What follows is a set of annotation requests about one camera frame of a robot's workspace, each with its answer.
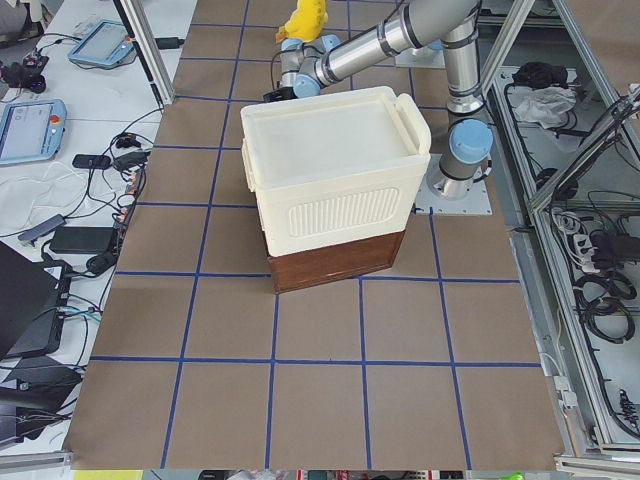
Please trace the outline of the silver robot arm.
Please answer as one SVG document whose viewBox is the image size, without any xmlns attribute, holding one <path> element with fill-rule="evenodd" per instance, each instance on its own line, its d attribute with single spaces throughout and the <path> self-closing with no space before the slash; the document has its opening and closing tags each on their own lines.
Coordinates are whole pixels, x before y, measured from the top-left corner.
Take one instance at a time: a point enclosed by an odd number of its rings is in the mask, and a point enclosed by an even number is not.
<svg viewBox="0 0 640 480">
<path fill-rule="evenodd" d="M 493 133 L 476 118 L 485 105 L 477 48 L 478 1 L 410 1 L 376 25 L 342 42 L 334 35 L 282 33 L 276 57 L 281 79 L 264 95 L 267 102 L 317 96 L 386 58 L 440 42 L 449 98 L 448 147 L 427 176 L 433 194 L 449 201 L 466 197 L 485 179 L 478 170 L 488 161 Z"/>
</svg>

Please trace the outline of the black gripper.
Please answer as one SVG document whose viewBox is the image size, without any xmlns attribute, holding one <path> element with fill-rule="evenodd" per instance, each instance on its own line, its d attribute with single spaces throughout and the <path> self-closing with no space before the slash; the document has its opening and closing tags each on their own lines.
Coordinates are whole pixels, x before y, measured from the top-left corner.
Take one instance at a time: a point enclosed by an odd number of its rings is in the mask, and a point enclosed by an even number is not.
<svg viewBox="0 0 640 480">
<path fill-rule="evenodd" d="M 295 98 L 294 89 L 290 86 L 279 87 L 263 95 L 264 102 L 279 102 Z"/>
</svg>

